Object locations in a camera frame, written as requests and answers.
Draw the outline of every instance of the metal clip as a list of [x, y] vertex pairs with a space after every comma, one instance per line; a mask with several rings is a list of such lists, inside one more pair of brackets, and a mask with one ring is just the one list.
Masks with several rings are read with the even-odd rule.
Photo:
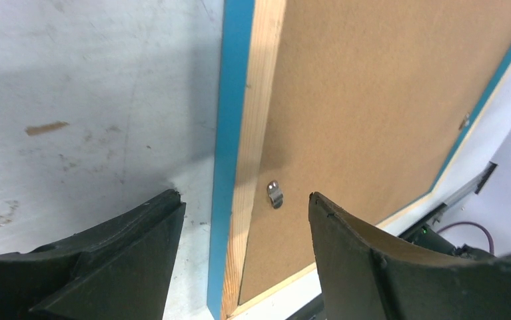
[[280, 208], [283, 196], [282, 191], [278, 187], [278, 182], [273, 180], [267, 185], [267, 194], [269, 194], [269, 199], [271, 200], [273, 209]]
[[470, 113], [467, 113], [465, 117], [463, 118], [463, 121], [461, 121], [461, 124], [459, 125], [459, 130], [465, 129], [465, 127], [468, 127], [471, 124], [471, 120], [469, 119], [471, 117]]

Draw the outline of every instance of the cork board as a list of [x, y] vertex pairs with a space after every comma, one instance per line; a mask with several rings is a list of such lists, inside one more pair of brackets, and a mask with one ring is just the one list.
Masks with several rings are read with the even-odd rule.
[[311, 192], [372, 224], [425, 194], [510, 44], [510, 0], [288, 0], [239, 303], [314, 262]]

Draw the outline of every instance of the scuffed wall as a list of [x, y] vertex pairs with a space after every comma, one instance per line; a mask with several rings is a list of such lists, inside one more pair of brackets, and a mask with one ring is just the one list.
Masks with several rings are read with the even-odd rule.
[[166, 318], [204, 306], [223, 0], [0, 0], [0, 253], [168, 187], [187, 202]]

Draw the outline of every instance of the brown stain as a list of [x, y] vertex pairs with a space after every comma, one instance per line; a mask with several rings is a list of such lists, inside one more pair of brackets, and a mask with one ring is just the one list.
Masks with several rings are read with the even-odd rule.
[[47, 125], [40, 125], [38, 127], [26, 127], [25, 132], [27, 133], [28, 136], [32, 137], [34, 135], [42, 135], [44, 133], [59, 130], [68, 125], [69, 125], [68, 122], [57, 121], [54, 123], [49, 123]]

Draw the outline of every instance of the cable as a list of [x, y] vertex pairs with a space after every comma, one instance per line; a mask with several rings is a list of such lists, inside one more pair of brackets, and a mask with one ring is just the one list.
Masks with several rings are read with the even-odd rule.
[[477, 228], [481, 229], [485, 233], [486, 238], [488, 240], [488, 252], [491, 255], [494, 255], [494, 241], [492, 240], [492, 236], [490, 235], [490, 232], [488, 232], [488, 230], [485, 227], [483, 227], [482, 225], [480, 225], [478, 223], [471, 222], [471, 221], [455, 222], [455, 223], [452, 223], [450, 225], [447, 225], [447, 226], [439, 229], [436, 233], [439, 234], [439, 233], [444, 232], [445, 230], [453, 228], [457, 225], [472, 225], [473, 227], [477, 227]]

